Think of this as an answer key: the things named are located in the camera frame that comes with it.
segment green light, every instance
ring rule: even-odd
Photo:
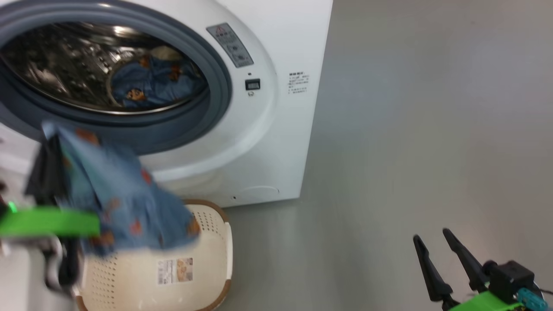
[[[8,202],[9,209],[12,210],[12,212],[17,212],[17,206],[14,202]]]

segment blue connector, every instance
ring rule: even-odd
[[[532,311],[547,311],[547,302],[527,288],[521,288],[517,292],[517,300]]]

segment label sticker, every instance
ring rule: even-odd
[[[248,50],[227,23],[207,27],[206,29],[227,52],[236,68],[253,65]]]
[[[291,72],[288,79],[288,94],[299,94],[307,92],[309,75],[303,71]]]
[[[158,285],[189,282],[194,279],[192,258],[178,258],[158,261]]]

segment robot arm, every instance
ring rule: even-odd
[[[422,276],[431,301],[442,302],[443,311],[546,311],[547,303],[534,283],[534,273],[515,261],[498,265],[488,261],[482,265],[461,244],[449,229],[443,230],[451,250],[457,254],[469,285],[479,294],[459,303],[451,298],[453,290],[444,282],[430,260],[429,252],[420,236],[413,237]]]

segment basket label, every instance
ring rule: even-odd
[[[193,280],[192,258],[178,258],[158,261],[157,284],[170,285]]]

